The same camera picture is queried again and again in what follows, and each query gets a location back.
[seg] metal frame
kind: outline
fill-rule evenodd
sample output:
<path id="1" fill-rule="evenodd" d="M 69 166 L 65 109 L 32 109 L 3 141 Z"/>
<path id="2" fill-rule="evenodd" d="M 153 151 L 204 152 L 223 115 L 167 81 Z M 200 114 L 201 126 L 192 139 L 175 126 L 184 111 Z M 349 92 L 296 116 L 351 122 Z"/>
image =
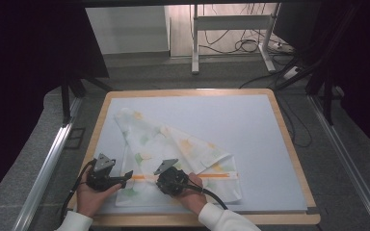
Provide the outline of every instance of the metal frame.
<path id="1" fill-rule="evenodd" d="M 339 138 L 338 134 L 335 132 L 335 129 L 329 122 L 326 120 L 323 114 L 323 107 L 318 99 L 318 96 L 309 95 L 308 100 L 311 103 L 311 106 L 314 108 L 316 115 L 318 116 L 324 130 L 327 133 L 327 136 L 330 139 L 332 146 L 334 147 L 338 158 L 341 161 L 341 164 L 347 171 L 348 176 L 353 182 L 354 188 L 362 200 L 366 210 L 370 215 L 370 189 L 365 183 L 365 180 L 362 178 L 361 173 L 358 171 L 357 166 L 355 165 L 353 159 L 351 158 L 350 153 L 345 148 L 344 143 Z"/>
<path id="2" fill-rule="evenodd" d="M 270 36 L 278 15 L 279 3 L 270 15 L 227 15 L 198 16 L 198 5 L 194 5 L 194 43 L 192 53 L 192 73 L 199 73 L 198 31 L 215 30 L 266 30 L 263 42 L 258 44 L 260 53 L 269 72 L 275 72 L 275 66 L 267 51 Z"/>
<path id="3" fill-rule="evenodd" d="M 40 169 L 39 175 L 35 180 L 35 183 L 30 190 L 25 203 L 16 219 L 13 226 L 13 231 L 28 230 L 29 225 L 32 222 L 35 211 L 37 210 L 40 200 L 46 190 L 47 184 L 49 183 L 50 177 L 52 176 L 53 170 L 59 160 L 62 153 L 63 147 L 65 146 L 67 137 L 70 133 L 71 127 L 73 126 L 75 117 L 80 108 L 82 99 L 75 98 L 71 105 L 71 117 L 69 123 L 66 126 L 61 127 L 56 139 L 54 140 L 46 159 L 44 160 L 43 166 Z"/>

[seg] black cable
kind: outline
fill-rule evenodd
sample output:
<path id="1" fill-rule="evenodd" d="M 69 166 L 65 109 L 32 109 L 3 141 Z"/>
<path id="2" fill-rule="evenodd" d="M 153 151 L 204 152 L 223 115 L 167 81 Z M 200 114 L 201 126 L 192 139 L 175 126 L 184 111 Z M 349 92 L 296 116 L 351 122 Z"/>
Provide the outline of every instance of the black cable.
<path id="1" fill-rule="evenodd" d="M 182 188 L 190 189 L 190 190 L 193 190 L 193 191 L 196 191 L 196 192 L 199 192 L 199 193 L 204 193 L 204 194 L 210 195 L 212 198 L 214 198 L 222 206 L 222 208 L 227 210 L 226 205 L 224 204 L 223 201 L 221 201 L 221 199 L 217 195 L 215 195 L 213 192 L 208 191 L 207 189 L 204 189 L 203 187 L 201 187 L 199 185 L 192 186 L 192 185 L 185 185 L 185 184 L 178 184 L 178 183 L 172 183 L 172 184 L 174 184 L 176 186 L 179 186 L 179 187 L 182 187 Z"/>
<path id="2" fill-rule="evenodd" d="M 308 143 L 306 143 L 306 144 L 299 144 L 299 143 L 297 143 L 297 142 L 295 141 L 296 134 L 294 134 L 294 137 L 292 138 L 292 142 L 293 142 L 294 144 L 296 144 L 297 146 L 299 146 L 299 147 L 310 147 L 310 146 L 311 146 L 311 144 L 312 144 L 313 138 L 312 138 L 312 136 L 311 136 L 311 133 L 310 133 L 309 129 L 305 126 L 305 124 L 304 124 L 304 123 L 303 123 L 303 121 L 299 118 L 299 116 L 298 116 L 296 113 L 294 113 L 294 111 L 293 111 L 293 110 L 291 109 L 291 107 L 290 107 L 290 104 L 287 102 L 287 100 L 286 100 L 284 97 L 279 96 L 278 94 L 275 94 L 275 97 L 276 97 L 276 99 L 281 98 L 281 99 L 284 101 L 284 103 L 287 105 L 287 108 L 290 110 L 290 112 L 293 114 L 293 116 L 295 116 L 295 117 L 296 117 L 296 119 L 300 122 L 300 124 L 304 127 L 305 131 L 308 133 L 308 137 L 309 137 L 309 141 L 308 141 Z M 293 125 L 293 122 L 292 122 L 291 118 L 288 118 L 288 119 L 290 120 L 291 126 L 292 126 L 292 127 L 294 127 L 294 125 Z"/>
<path id="3" fill-rule="evenodd" d="M 77 177 L 77 180 L 74 183 L 73 188 L 71 188 L 70 192 L 68 193 L 68 196 L 67 196 L 67 198 L 66 198 L 66 200 L 65 200 L 65 202 L 63 203 L 63 206 L 62 206 L 62 211 L 61 211 L 61 215 L 60 215 L 60 224 L 63 223 L 63 220 L 66 217 L 66 210 L 67 210 L 68 202 L 73 197 L 74 193 L 76 192 L 77 188 L 79 187 L 80 181 L 82 180 L 82 176 L 86 172 L 87 167 L 91 166 L 92 164 L 93 164 L 93 161 L 90 161 L 90 162 L 86 163 L 86 165 L 83 167 L 82 171 L 80 172 L 79 177 Z"/>

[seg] wooden table edge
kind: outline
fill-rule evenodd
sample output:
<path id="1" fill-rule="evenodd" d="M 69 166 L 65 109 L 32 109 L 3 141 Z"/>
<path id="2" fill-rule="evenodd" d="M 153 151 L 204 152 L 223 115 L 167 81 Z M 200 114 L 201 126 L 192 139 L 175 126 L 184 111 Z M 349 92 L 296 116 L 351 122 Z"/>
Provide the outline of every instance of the wooden table edge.
<path id="1" fill-rule="evenodd" d="M 101 133 L 101 129 L 105 122 L 105 117 L 109 105 L 113 98 L 129 98 L 129 97 L 164 97 L 164 96 L 221 96 L 221 95 L 252 95 L 252 94 L 267 94 L 275 113 L 277 124 L 283 136 L 286 148 L 290 155 L 293 168 L 296 171 L 307 208 L 316 208 L 311 190 L 305 179 L 304 171 L 300 164 L 293 142 L 291 142 L 287 127 L 281 115 L 276 97 L 272 90 L 268 89 L 209 89 L 209 90 L 128 90 L 128 91 L 111 91 L 107 93 L 104 103 L 101 107 L 97 122 L 92 132 L 92 138 L 89 142 L 85 158 L 80 170 L 83 166 L 93 159 L 94 151 Z M 74 208 L 76 204 L 76 195 L 74 195 L 68 203 L 68 208 Z M 243 215 L 255 224 L 317 224 L 320 222 L 320 214 L 309 215 L 307 213 L 297 214 L 269 214 L 269 215 Z M 93 218 L 93 225 L 101 226 L 119 226 L 119 227 L 134 227 L 134 226 L 201 226 L 198 218 L 194 215 L 182 214 L 157 214 L 157 215 L 138 215 L 138 214 L 117 214 L 103 215 Z"/>

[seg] human hand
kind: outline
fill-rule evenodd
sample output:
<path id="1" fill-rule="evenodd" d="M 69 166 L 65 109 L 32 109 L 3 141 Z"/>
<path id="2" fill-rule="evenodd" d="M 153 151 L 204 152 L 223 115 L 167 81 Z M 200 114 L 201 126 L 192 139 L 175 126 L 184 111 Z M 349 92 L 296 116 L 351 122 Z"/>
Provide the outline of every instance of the human hand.
<path id="1" fill-rule="evenodd" d="M 77 188 L 77 213 L 89 218 L 95 215 L 108 196 L 121 188 L 121 184 L 116 184 L 104 192 L 97 192 L 90 188 L 86 184 L 86 181 L 87 174 L 91 168 L 92 166 L 88 167 L 86 172 L 82 175 L 81 183 Z"/>
<path id="2" fill-rule="evenodd" d="M 189 179 L 190 181 L 188 184 L 192 184 L 192 182 L 194 182 L 198 186 L 202 187 L 202 179 L 197 177 L 193 172 L 189 174 Z M 207 203 L 205 194 L 190 189 L 185 189 L 184 192 L 175 198 L 181 202 L 184 208 L 189 209 L 196 215 L 199 215 L 203 206 Z"/>

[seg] metal stand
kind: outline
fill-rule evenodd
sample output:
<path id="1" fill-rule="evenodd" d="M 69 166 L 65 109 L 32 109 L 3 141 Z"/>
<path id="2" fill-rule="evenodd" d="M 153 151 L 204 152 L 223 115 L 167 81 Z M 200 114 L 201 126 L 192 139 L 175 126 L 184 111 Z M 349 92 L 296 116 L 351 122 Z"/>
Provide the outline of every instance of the metal stand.
<path id="1" fill-rule="evenodd" d="M 198 5 L 195 5 L 192 73 L 199 73 L 198 31 L 215 30 L 266 30 L 265 38 L 258 46 L 268 71 L 275 72 L 276 69 L 267 52 L 267 46 L 275 26 L 278 7 L 279 3 L 276 4 L 275 10 L 270 15 L 198 16 Z"/>
<path id="2" fill-rule="evenodd" d="M 65 74 L 64 81 L 62 83 L 63 127 L 66 127 L 69 124 L 71 118 L 68 89 L 71 89 L 76 98 L 83 98 L 86 95 L 86 89 L 84 88 L 80 78 L 72 78 L 69 76 L 69 74 Z M 107 92 L 114 90 L 112 87 L 98 81 L 91 76 L 84 75 L 83 78 Z"/>

